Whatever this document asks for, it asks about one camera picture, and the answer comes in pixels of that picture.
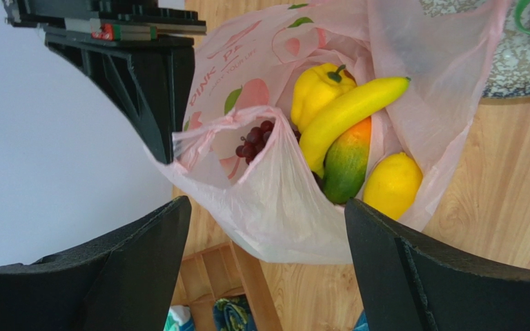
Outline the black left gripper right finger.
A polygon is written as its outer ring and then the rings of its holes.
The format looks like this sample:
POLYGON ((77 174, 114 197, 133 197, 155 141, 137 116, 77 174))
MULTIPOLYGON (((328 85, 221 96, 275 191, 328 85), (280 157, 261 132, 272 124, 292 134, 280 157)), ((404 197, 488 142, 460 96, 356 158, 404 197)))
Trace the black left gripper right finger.
POLYGON ((371 330, 530 330, 530 270, 461 251, 350 200, 346 231, 371 330))

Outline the single yellow fake banana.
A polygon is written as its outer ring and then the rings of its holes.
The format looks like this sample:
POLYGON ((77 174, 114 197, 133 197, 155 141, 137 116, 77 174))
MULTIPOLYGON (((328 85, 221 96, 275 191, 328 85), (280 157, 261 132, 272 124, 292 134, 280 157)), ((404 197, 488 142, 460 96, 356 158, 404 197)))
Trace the single yellow fake banana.
POLYGON ((409 77, 377 78, 324 106, 305 128, 299 142, 310 170, 324 177, 324 160, 333 142, 355 124, 399 99, 410 82, 409 77))

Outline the yellow fake bell pepper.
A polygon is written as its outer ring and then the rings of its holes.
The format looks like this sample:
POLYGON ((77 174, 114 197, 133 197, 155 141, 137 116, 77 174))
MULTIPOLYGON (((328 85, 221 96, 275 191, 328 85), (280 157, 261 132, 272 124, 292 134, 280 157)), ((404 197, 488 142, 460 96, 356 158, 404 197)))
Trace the yellow fake bell pepper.
POLYGON ((303 133, 328 103, 354 89, 357 84, 345 73, 345 65, 324 63, 304 71, 294 85, 291 121, 303 133))

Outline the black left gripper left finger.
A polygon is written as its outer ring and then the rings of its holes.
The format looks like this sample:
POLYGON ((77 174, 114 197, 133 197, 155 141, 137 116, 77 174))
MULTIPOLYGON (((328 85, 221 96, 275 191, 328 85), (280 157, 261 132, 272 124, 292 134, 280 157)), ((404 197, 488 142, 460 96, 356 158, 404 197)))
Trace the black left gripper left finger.
POLYGON ((162 330, 191 211, 177 197, 35 263, 0 266, 0 330, 162 330))

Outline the pink translucent plastic bag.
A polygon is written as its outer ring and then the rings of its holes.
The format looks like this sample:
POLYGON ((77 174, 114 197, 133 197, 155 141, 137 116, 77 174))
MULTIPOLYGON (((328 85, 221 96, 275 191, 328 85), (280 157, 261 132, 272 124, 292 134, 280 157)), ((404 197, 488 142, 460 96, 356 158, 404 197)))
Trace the pink translucent plastic bag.
POLYGON ((258 259, 350 263, 344 210, 318 188, 291 129, 293 86, 322 63, 345 64, 358 83, 409 77, 373 115, 370 164, 400 151, 415 160, 423 181, 402 222, 423 230, 457 168, 509 6, 431 17, 419 1, 312 1, 231 19, 195 52, 186 129, 159 169, 258 259), (247 165, 235 149, 265 120, 275 127, 247 165))

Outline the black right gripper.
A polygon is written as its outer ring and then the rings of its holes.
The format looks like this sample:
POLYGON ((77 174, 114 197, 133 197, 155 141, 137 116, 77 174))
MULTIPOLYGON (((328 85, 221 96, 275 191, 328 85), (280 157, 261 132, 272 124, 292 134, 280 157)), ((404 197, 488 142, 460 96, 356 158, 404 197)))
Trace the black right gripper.
POLYGON ((169 35, 206 34, 196 12, 153 0, 7 0, 2 6, 6 23, 46 33, 48 49, 118 107, 157 161, 173 161, 195 53, 193 39, 169 35))

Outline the green orange fake mango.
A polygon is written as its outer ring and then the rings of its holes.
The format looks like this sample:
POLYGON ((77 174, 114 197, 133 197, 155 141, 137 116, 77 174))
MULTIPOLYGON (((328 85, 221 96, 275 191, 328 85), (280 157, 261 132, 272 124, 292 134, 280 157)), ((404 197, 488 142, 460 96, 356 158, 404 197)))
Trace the green orange fake mango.
POLYGON ((356 197, 366 178, 372 119, 365 118, 341 134, 328 149, 322 192, 334 204, 356 197))

